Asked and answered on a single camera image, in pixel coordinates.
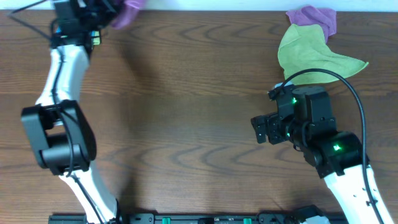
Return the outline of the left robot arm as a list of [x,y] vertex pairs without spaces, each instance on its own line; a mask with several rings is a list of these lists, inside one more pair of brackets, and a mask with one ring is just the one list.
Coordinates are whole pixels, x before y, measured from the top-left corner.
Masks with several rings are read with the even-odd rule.
[[109,0],[52,4],[49,75],[35,105],[22,110],[25,133],[38,165],[64,181],[83,206],[83,223],[128,223],[97,169],[95,135],[79,105],[91,53],[121,7]]

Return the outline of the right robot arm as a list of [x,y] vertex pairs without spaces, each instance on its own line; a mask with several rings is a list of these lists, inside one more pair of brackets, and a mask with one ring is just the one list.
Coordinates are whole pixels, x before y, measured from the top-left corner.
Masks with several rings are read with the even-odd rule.
[[348,223],[392,223],[378,191],[364,143],[351,132],[337,131],[335,119],[302,119],[278,113],[251,119],[259,144],[290,141],[303,152],[337,199]]

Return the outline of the purple microfiber cloth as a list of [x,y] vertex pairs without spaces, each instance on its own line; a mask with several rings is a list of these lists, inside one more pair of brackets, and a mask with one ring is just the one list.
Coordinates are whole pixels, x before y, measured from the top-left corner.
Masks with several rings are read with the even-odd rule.
[[114,29],[122,29],[135,20],[139,11],[146,5],[146,0],[117,0],[116,5],[120,11],[118,16],[112,21],[111,26]]

